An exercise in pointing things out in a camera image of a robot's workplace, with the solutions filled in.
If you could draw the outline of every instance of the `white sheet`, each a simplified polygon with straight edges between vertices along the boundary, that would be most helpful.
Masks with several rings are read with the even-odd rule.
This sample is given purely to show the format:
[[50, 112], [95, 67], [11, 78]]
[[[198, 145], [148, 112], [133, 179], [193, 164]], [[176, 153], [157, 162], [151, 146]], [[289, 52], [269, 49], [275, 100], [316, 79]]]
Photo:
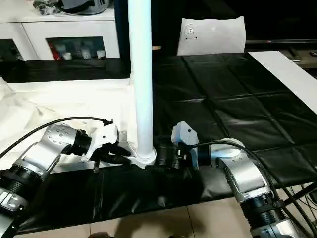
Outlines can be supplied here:
[[315, 78], [279, 51], [251, 52], [250, 55], [317, 114], [317, 80]]
[[244, 52], [245, 42], [242, 16], [230, 20], [183, 19], [177, 55]]

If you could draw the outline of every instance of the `white plastic part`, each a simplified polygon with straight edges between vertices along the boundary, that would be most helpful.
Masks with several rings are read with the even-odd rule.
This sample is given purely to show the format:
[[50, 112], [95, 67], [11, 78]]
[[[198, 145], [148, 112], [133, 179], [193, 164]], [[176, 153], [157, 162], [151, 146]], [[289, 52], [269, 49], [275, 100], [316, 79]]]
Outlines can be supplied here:
[[[180, 142], [183, 142], [186, 145], [195, 145], [199, 143], [197, 133], [184, 121], [179, 122], [173, 127], [171, 141], [175, 145], [178, 145]], [[191, 149], [190, 153], [192, 155], [193, 167], [198, 169], [198, 148]]]
[[156, 151], [153, 147], [151, 0], [128, 0], [128, 12], [130, 78], [135, 89], [138, 134], [135, 163], [152, 165]]
[[106, 125], [97, 130], [91, 135], [91, 144], [85, 155], [82, 156], [81, 160], [86, 162], [93, 155], [94, 151], [101, 148], [102, 145], [111, 143], [114, 144], [119, 137], [118, 127], [115, 124]]

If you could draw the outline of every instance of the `bottle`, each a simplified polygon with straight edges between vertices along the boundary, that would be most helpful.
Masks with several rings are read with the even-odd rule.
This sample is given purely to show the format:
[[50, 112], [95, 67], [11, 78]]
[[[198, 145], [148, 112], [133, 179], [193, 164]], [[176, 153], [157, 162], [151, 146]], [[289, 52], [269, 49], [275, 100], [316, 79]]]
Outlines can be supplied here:
[[90, 50], [88, 47], [82, 47], [81, 54], [83, 55], [83, 58], [85, 60], [91, 59], [91, 54], [90, 54]]
[[54, 47], [54, 45], [51, 42], [49, 43], [49, 47], [51, 49], [51, 52], [53, 54], [54, 59], [61, 60], [61, 57], [60, 57], [58, 51], [56, 50], [56, 48]]
[[65, 44], [55, 44], [56, 50], [59, 52], [60, 55], [66, 52], [66, 45]]
[[99, 59], [104, 59], [106, 58], [106, 52], [104, 50], [97, 50], [97, 57]]
[[71, 60], [72, 59], [71, 53], [70, 52], [65, 52], [63, 54], [63, 59], [64, 60]]

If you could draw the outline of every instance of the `shelf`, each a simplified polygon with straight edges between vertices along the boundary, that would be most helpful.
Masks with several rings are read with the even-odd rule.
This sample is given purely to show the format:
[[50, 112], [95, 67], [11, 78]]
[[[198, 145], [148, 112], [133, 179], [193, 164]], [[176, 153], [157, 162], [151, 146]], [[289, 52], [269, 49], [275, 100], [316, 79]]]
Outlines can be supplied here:
[[47, 21], [114, 21], [114, 4], [104, 12], [90, 16], [67, 15], [63, 12], [41, 16], [33, 7], [33, 1], [0, 0], [0, 23]]

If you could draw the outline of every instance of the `black cable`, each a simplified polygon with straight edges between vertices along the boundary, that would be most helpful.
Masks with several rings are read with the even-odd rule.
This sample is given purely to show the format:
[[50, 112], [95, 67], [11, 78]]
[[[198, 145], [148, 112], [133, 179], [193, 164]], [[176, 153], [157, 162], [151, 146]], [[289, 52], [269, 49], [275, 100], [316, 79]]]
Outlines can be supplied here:
[[206, 146], [206, 145], [216, 145], [216, 144], [223, 144], [223, 145], [231, 145], [234, 147], [239, 148], [240, 150], [245, 151], [247, 154], [251, 155], [256, 161], [257, 163], [260, 165], [260, 167], [258, 166], [259, 169], [263, 168], [263, 173], [265, 175], [265, 178], [267, 179], [272, 192], [274, 194], [274, 196], [276, 196], [276, 198], [279, 198], [277, 191], [275, 189], [275, 186], [270, 178], [270, 175], [275, 179], [275, 181], [277, 182], [277, 184], [283, 189], [283, 191], [286, 193], [286, 195], [289, 197], [289, 199], [292, 201], [292, 203], [295, 205], [295, 207], [297, 208], [297, 210], [300, 212], [300, 214], [303, 216], [304, 220], [306, 221], [306, 223], [308, 224], [308, 226], [310, 227], [310, 229], [312, 230], [312, 233], [314, 234], [314, 237], [317, 238], [317, 231], [315, 229], [315, 226], [313, 225], [313, 223], [311, 222], [311, 220], [309, 219], [309, 217], [307, 216], [307, 214], [304, 212], [304, 210], [302, 209], [302, 207], [298, 204], [298, 202], [293, 198], [293, 196], [291, 195], [291, 193], [287, 190], [287, 188], [282, 184], [282, 182], [280, 181], [280, 179], [274, 174], [272, 173], [272, 171], [266, 166], [266, 164], [264, 163], [264, 161], [260, 158], [260, 156], [258, 156], [257, 154], [253, 153], [251, 150], [249, 150], [248, 148], [239, 145], [237, 143], [231, 142], [231, 141], [225, 141], [225, 140], [215, 140], [215, 141], [210, 141], [210, 142], [206, 142], [206, 143], [199, 143], [196, 145], [190, 145], [188, 146], [189, 149], [192, 148], [197, 148], [200, 146]]
[[[305, 199], [306, 199], [307, 204], [309, 204], [307, 195], [305, 195]], [[315, 209], [315, 208], [313, 208], [312, 206], [309, 205], [309, 209], [310, 209], [310, 211], [312, 212], [312, 215], [313, 215], [314, 219], [316, 220], [316, 216], [315, 216], [315, 214], [314, 214], [314, 212], [313, 212], [313, 209]]]
[[16, 145], [18, 145], [19, 143], [21, 143], [23, 140], [25, 140], [26, 138], [28, 138], [30, 135], [33, 135], [35, 132], [42, 130], [45, 127], [48, 127], [49, 125], [53, 125], [55, 123], [59, 123], [62, 121], [66, 121], [66, 120], [78, 120], [78, 119], [89, 119], [89, 120], [98, 120], [104, 123], [104, 125], [109, 125], [112, 122], [102, 119], [102, 118], [95, 118], [95, 117], [69, 117], [69, 118], [62, 118], [62, 119], [58, 119], [58, 120], [53, 120], [49, 123], [46, 123], [36, 129], [34, 129], [33, 131], [27, 133], [26, 135], [22, 136], [20, 139], [18, 139], [16, 142], [14, 142], [12, 145], [10, 145], [8, 148], [6, 148], [1, 154], [0, 154], [0, 159], [6, 155], [6, 153], [8, 153], [10, 150], [12, 150]]
[[312, 201], [310, 197], [307, 196], [307, 198], [313, 205], [317, 206], [317, 204], [314, 201]]
[[294, 222], [294, 224], [304, 233], [308, 238], [313, 238], [313, 236], [302, 226], [302, 224], [294, 217], [294, 215], [286, 208], [282, 208], [285, 214]]
[[[292, 193], [293, 193], [293, 195], [295, 194], [295, 192], [294, 192], [294, 190], [293, 190], [293, 188], [292, 187], [290, 187], [290, 189], [291, 189], [291, 191], [292, 191]], [[312, 212], [312, 215], [313, 215], [313, 217], [315, 218], [315, 220], [316, 220], [316, 217], [315, 217], [315, 214], [313, 213], [313, 211], [312, 211], [312, 209], [313, 210], [315, 210], [315, 211], [317, 211], [317, 209], [316, 208], [314, 208], [314, 207], [312, 207], [311, 205], [309, 205], [309, 203], [308, 203], [308, 201], [307, 202], [304, 202], [303, 200], [301, 200], [301, 199], [298, 199], [301, 203], [303, 203], [303, 204], [305, 204], [306, 206], [308, 206], [309, 208], [310, 208], [310, 210], [311, 210], [311, 212]]]

